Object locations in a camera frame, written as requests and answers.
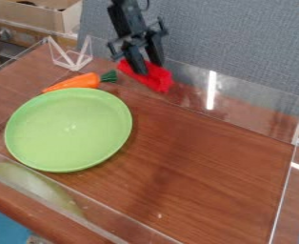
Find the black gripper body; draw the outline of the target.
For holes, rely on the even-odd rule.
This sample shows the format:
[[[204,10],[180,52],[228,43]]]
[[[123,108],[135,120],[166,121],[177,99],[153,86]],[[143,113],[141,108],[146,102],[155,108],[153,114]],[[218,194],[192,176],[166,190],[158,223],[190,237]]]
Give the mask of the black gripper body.
[[[115,51],[114,44],[121,41],[133,41],[134,45],[146,49],[146,33],[155,31],[161,38],[169,34],[161,18],[147,25],[137,0],[111,0],[106,8],[109,18],[117,33],[117,38],[106,44],[113,59],[122,57],[122,51]]]

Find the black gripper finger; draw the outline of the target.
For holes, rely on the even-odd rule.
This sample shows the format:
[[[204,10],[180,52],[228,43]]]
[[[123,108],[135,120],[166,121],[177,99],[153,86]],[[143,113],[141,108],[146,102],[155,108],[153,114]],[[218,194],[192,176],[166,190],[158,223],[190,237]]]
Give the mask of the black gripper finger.
[[[134,73],[146,75],[147,68],[141,54],[141,48],[135,45],[126,45],[123,48],[123,57]]]
[[[163,51],[162,51],[162,44],[161,44],[161,36],[155,31],[149,31],[146,33],[146,53],[149,56],[149,61],[155,66],[162,66],[165,61]]]

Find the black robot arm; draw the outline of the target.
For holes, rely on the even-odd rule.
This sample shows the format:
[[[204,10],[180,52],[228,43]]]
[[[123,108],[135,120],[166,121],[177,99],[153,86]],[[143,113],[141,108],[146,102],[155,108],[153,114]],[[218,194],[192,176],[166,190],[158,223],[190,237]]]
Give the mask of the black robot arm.
[[[118,60],[123,57],[133,72],[146,75],[149,69],[141,49],[145,49],[153,65],[161,67],[165,62],[161,38],[169,31],[163,21],[157,17],[158,30],[151,28],[153,24],[146,24],[142,12],[149,6],[141,9],[137,0],[111,0],[111,5],[106,9],[117,33],[117,38],[106,43],[111,59]]]

